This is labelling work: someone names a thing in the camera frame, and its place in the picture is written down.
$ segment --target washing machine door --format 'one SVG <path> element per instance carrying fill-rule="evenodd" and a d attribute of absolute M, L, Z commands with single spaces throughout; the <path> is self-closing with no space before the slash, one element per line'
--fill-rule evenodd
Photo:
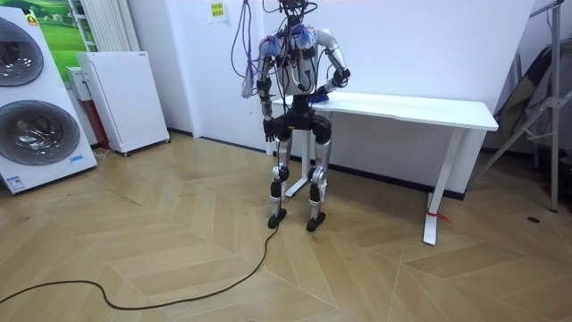
<path fill-rule="evenodd" d="M 0 18 L 0 87 L 28 84 L 44 69 L 42 50 L 22 28 Z"/>
<path fill-rule="evenodd" d="M 80 127 L 53 104 L 24 100 L 0 107 L 0 156 L 23 165 L 50 165 L 80 143 Z"/>

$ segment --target herringbone floor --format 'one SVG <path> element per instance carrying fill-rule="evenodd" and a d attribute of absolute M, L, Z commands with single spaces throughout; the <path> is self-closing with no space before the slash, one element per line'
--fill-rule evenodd
<path fill-rule="evenodd" d="M 75 278 L 130 306 L 223 288 L 262 256 L 272 164 L 173 135 L 30 193 L 2 191 L 0 298 Z M 572 321 L 572 216 L 547 211 L 518 169 L 505 160 L 466 201 L 444 200 L 435 247 L 421 242 L 424 193 L 332 171 L 319 231 L 304 229 L 305 188 L 285 204 L 264 269 L 230 292 L 120 312 L 94 287 L 53 286 L 7 302 L 0 321 Z"/>

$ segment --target yellow sign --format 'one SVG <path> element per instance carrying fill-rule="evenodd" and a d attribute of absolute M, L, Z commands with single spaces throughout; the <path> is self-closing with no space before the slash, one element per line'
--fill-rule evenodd
<path fill-rule="evenodd" d="M 224 16 L 223 4 L 222 3 L 211 4 L 211 13 L 213 17 L 217 18 L 223 17 Z"/>
<path fill-rule="evenodd" d="M 28 20 L 30 26 L 38 26 L 38 21 L 36 21 L 36 17 L 32 13 L 26 14 L 26 20 Z"/>

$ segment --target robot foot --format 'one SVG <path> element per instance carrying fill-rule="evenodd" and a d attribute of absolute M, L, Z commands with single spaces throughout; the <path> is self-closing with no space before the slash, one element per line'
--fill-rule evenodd
<path fill-rule="evenodd" d="M 287 213 L 286 209 L 281 208 L 280 211 L 278 211 L 277 216 L 270 216 L 270 218 L 268 219 L 268 228 L 274 229 L 278 227 L 280 222 L 284 219 L 284 217 L 286 217 L 286 213 Z"/>
<path fill-rule="evenodd" d="M 323 212 L 318 213 L 318 218 L 316 219 L 312 218 L 307 222 L 306 230 L 309 233 L 315 232 L 315 230 L 324 222 L 324 220 L 325 220 L 325 213 Z"/>

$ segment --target robot leg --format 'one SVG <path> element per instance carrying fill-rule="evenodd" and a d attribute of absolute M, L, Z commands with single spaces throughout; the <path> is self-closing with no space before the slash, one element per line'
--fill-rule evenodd
<path fill-rule="evenodd" d="M 320 211 L 324 202 L 327 182 L 328 165 L 332 153 L 332 124 L 327 118 L 314 115 L 313 120 L 315 135 L 315 166 L 310 170 L 308 178 L 310 185 L 310 220 L 306 230 L 314 232 L 325 220 L 325 213 Z"/>
<path fill-rule="evenodd" d="M 274 229 L 286 217 L 286 209 L 282 208 L 282 201 L 286 192 L 284 182 L 290 176 L 288 163 L 292 150 L 292 131 L 285 129 L 278 132 L 278 158 L 272 169 L 273 181 L 270 185 L 270 218 L 268 228 Z"/>

